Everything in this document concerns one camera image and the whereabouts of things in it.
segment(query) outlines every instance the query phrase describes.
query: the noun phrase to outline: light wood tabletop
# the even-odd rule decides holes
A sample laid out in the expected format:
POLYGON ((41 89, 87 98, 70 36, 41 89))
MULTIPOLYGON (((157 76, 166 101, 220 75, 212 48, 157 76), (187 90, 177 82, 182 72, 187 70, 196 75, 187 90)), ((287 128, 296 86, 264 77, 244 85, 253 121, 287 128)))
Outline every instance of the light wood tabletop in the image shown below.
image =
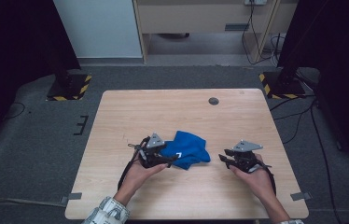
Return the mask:
POLYGON ((210 162, 186 171, 172 166, 150 177, 128 204, 130 219, 267 218, 264 207, 218 154, 241 140, 263 145, 254 151, 271 165, 277 197, 294 218, 307 217, 300 187, 259 89, 137 90, 103 94, 65 216, 84 219, 105 196, 114 196, 122 172, 139 144, 157 133, 165 141, 177 131, 206 140, 210 162), (217 105, 209 99, 218 99, 217 105))

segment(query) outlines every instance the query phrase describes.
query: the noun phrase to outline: white wall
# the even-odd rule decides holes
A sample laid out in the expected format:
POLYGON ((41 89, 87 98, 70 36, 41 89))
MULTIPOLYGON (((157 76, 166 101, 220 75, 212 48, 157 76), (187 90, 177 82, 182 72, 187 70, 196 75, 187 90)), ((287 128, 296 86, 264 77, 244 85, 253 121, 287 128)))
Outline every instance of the white wall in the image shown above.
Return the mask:
POLYGON ((132 0, 54 0, 78 58, 142 58, 132 0))

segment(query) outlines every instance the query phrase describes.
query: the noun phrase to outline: black strap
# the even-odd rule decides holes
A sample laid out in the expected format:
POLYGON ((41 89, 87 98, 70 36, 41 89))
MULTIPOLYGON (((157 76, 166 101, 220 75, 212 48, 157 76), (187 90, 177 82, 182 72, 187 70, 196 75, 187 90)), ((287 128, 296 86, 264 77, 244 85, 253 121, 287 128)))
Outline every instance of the black strap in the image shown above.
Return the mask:
POLYGON ((117 187, 117 190, 119 190, 122 186, 122 182, 124 182, 126 174, 128 174, 129 169, 131 169, 131 166, 134 163, 134 158, 136 158, 137 150, 134 151, 132 159, 128 162, 128 164, 125 166, 124 171, 122 172, 121 178, 119 179, 119 185, 117 187))
POLYGON ((270 180, 271 180, 273 192, 276 195, 276 183, 274 182, 273 173, 271 173, 270 169, 268 168, 267 165, 265 165, 264 162, 259 161, 259 160, 257 160, 257 161, 258 161, 258 165, 260 165, 262 167, 262 169, 264 169, 264 171, 266 171, 268 173, 268 176, 270 177, 270 180))

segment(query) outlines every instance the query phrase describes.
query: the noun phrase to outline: blue cloth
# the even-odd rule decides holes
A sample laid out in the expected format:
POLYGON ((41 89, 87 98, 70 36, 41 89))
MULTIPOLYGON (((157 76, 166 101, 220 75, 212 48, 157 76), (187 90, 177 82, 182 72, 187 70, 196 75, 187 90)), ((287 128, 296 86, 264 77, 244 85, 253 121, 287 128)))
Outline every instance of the blue cloth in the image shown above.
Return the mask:
POLYGON ((164 157, 179 155, 173 165, 187 170, 192 164, 198 162, 209 162, 210 156, 206 151, 206 141, 201 137, 192 134, 177 131, 174 141, 165 141, 166 148, 161 150, 164 157))

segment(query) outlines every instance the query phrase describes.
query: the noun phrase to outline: yellow and black hazard tape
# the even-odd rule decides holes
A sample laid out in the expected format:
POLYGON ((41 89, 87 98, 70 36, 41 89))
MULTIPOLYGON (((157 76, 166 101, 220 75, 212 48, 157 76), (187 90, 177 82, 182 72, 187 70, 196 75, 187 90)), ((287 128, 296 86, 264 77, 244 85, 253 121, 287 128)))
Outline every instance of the yellow and black hazard tape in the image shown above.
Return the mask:
POLYGON ((51 96, 47 97, 48 101, 66 101, 66 100, 81 100, 82 97, 85 94, 85 91, 87 90, 88 86, 90 85, 92 76, 86 76, 84 83, 82 84, 79 94, 73 95, 73 96, 62 96, 62 95, 57 95, 57 96, 51 96))
POLYGON ((261 81, 265 94, 267 94, 269 99, 294 99, 305 97, 304 94, 273 94, 264 74, 259 74, 259 80, 261 81))

